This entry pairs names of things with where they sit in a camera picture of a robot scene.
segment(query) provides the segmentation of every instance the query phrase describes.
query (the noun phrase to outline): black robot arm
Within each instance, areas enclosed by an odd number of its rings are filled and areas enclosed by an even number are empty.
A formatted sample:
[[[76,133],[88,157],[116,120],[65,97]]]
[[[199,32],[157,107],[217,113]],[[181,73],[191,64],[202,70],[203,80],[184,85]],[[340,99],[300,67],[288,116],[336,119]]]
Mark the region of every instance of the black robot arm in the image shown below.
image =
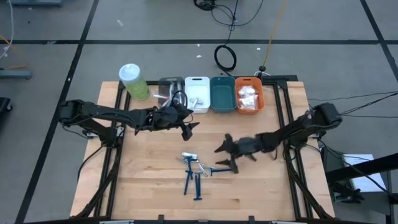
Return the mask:
[[[99,136],[102,143],[114,144],[117,128],[105,127],[93,118],[126,123],[139,131],[160,131],[171,128],[181,128],[184,141],[192,137],[192,129],[199,123],[184,123],[184,119],[193,113],[183,105],[173,102],[170,106],[153,107],[131,111],[118,110],[106,106],[99,106],[82,100],[70,100],[60,104],[59,122],[63,126],[79,125],[84,134]]]
[[[326,130],[337,127],[341,121],[341,116],[335,106],[331,103],[324,103],[313,107],[294,122],[273,133],[260,133],[256,134],[254,138],[241,138],[237,141],[233,141],[232,136],[226,134],[223,144],[215,152],[226,151],[231,154],[231,160],[226,159],[217,164],[227,165],[237,174],[239,171],[235,159],[246,156],[256,161],[253,153],[271,152],[285,140],[288,140],[293,147],[303,147],[310,135],[324,135]]]

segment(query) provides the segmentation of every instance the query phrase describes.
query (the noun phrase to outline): yellow cable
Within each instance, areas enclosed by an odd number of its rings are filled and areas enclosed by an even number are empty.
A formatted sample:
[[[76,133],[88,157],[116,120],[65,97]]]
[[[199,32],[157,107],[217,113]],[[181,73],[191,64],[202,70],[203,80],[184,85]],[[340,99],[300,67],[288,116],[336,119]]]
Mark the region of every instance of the yellow cable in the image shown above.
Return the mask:
[[[24,60],[26,61],[26,58],[23,56],[23,54],[20,53],[20,52],[17,50],[16,47],[14,47],[13,45],[11,45],[10,42],[8,42],[8,40],[7,40],[3,35],[0,35],[0,38],[2,38],[2,40],[4,40],[4,41],[8,44],[9,47],[11,47],[13,50],[15,50],[15,51],[17,52],[17,54],[19,54],[19,56],[22,56],[22,58],[24,58]],[[29,67],[29,63],[27,63],[26,65],[11,66],[11,67],[6,68],[6,70],[21,69],[21,68],[27,68],[27,67]]]
[[[266,63],[267,63],[267,60],[268,60],[268,54],[271,51],[271,42],[272,42],[272,39],[274,38],[276,29],[278,28],[279,21],[282,18],[282,15],[283,15],[283,13],[285,11],[286,3],[287,3],[287,0],[284,0],[284,5],[282,6],[282,9],[280,9],[280,11],[279,11],[278,18],[276,19],[276,22],[275,22],[274,30],[272,31],[271,36],[269,37],[266,58],[264,59],[264,63],[262,64],[262,66],[266,66]]]

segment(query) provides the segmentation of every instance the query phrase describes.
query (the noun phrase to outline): white container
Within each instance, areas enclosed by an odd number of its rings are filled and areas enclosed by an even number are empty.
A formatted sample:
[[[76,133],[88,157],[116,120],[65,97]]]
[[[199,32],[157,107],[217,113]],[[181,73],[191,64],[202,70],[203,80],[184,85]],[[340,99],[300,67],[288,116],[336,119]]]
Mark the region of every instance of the white container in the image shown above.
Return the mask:
[[[208,77],[187,77],[185,78],[185,93],[188,97],[187,108],[194,113],[206,113],[210,107],[210,79]],[[198,98],[202,104],[196,104],[190,99]]]

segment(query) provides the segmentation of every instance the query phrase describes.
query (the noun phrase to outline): plastic bottle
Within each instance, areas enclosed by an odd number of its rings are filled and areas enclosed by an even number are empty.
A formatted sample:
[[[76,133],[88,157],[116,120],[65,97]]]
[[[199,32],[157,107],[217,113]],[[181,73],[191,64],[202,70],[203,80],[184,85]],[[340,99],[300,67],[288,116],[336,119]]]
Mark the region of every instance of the plastic bottle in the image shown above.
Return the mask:
[[[148,85],[138,65],[133,63],[123,65],[119,71],[119,78],[133,99],[146,100],[148,98]]]

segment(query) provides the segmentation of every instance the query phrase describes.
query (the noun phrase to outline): wooden table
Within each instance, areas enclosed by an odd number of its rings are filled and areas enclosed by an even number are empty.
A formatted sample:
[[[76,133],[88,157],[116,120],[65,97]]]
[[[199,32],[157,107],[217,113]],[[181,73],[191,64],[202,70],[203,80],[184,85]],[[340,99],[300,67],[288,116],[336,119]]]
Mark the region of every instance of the wooden table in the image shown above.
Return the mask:
[[[308,109],[307,96],[302,82],[288,82],[288,86],[296,118]],[[117,87],[118,82],[103,82],[98,104],[113,107]],[[150,91],[157,93],[157,86],[150,86]],[[280,95],[286,113],[281,90]],[[229,157],[225,152],[214,153],[223,142],[225,133],[238,139],[280,128],[271,87],[264,86],[264,99],[264,109],[255,115],[241,115],[235,111],[218,114],[212,110],[206,114],[194,114],[194,122],[199,121],[200,124],[187,142],[182,140],[180,129],[152,133],[142,131],[134,136],[134,130],[127,128],[112,218],[156,220],[159,214],[163,214],[167,220],[247,220],[250,215],[254,215],[256,220],[294,220],[281,146],[277,149],[279,156],[276,161],[272,159],[275,152],[259,152],[255,154],[257,162],[247,158],[237,160],[239,174],[222,172],[215,173],[213,177],[202,176],[202,201],[193,201],[194,181],[189,184],[188,194],[183,195],[186,167],[175,159],[181,152],[198,154],[201,163],[212,166],[216,161]],[[130,105],[130,110],[149,108],[157,105],[157,98],[132,101]],[[109,121],[100,122],[110,125]],[[316,140],[310,139],[308,144],[317,147]],[[85,157],[99,145],[98,139],[89,140]],[[89,161],[81,171],[71,215],[80,212],[98,189],[104,152]],[[309,190],[320,205],[334,216],[320,153],[311,147],[303,148],[301,153]],[[302,194],[297,189],[301,214],[305,216]],[[101,214],[105,213],[107,198],[106,192]]]

